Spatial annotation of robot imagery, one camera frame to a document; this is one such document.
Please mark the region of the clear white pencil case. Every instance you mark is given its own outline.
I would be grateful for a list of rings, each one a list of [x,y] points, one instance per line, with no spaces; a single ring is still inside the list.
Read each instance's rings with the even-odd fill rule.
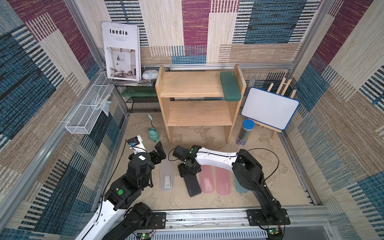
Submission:
[[[162,160],[160,166],[161,190],[171,191],[174,188],[174,166],[168,160]]]

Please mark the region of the black pencil case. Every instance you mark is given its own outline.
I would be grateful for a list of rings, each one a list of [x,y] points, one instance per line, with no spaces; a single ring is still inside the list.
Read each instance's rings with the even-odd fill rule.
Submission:
[[[185,184],[186,184],[186,187],[187,187],[187,191],[188,191],[189,196],[191,198],[202,193],[201,187],[199,185],[199,182],[198,182],[196,176],[194,176],[194,175],[185,175],[183,177],[183,179],[185,181]]]

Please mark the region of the pink pencil case with label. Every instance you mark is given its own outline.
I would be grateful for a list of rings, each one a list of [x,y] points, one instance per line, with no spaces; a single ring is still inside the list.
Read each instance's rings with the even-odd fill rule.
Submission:
[[[202,193],[211,194],[215,191],[214,176],[211,166],[201,166],[201,171],[199,172],[199,179]]]

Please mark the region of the plain pink pencil case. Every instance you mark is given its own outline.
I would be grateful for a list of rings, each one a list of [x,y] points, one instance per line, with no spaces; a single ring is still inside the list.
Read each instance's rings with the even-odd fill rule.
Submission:
[[[221,196],[229,196],[232,192],[230,171],[216,167],[217,192]]]

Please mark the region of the light blue pencil case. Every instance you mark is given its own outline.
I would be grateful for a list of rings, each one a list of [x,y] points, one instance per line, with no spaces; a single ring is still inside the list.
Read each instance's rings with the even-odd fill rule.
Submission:
[[[249,191],[240,185],[237,178],[235,178],[235,189],[240,194],[246,194]]]

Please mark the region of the dark green pencil case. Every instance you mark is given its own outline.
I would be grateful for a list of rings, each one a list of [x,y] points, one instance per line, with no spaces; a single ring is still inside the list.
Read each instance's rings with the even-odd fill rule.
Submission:
[[[233,72],[221,72],[220,80],[225,101],[238,102],[241,100],[241,91]]]

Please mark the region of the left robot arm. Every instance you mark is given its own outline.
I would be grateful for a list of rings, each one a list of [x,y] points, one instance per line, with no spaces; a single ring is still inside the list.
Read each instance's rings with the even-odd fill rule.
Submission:
[[[137,230],[135,240],[149,240],[156,230],[165,228],[166,214],[154,213],[143,202],[135,203],[146,187],[152,187],[152,170],[166,158],[161,142],[147,152],[139,136],[126,141],[134,150],[127,172],[114,181],[100,207],[76,237],[78,240],[125,240]]]

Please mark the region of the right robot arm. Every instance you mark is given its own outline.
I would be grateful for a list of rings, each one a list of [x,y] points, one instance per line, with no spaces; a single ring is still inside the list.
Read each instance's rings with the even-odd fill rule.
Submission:
[[[192,146],[191,149],[177,146],[170,154],[182,163],[178,166],[181,177],[195,176],[202,166],[213,166],[234,173],[239,184],[251,191],[258,200],[265,225],[289,225],[287,211],[269,190],[262,165],[250,151],[241,149],[237,153],[218,152]]]

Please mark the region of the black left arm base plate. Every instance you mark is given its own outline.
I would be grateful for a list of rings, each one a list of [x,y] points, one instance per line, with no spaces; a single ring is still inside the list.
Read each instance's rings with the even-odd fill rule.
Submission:
[[[150,224],[145,227],[146,230],[162,230],[165,229],[167,223],[167,213],[166,212],[153,212]]]

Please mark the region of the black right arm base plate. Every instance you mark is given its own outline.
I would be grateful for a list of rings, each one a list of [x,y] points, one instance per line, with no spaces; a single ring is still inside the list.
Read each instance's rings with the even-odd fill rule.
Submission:
[[[261,209],[246,210],[250,226],[290,225],[291,221],[286,209],[277,210],[275,215],[269,215]]]

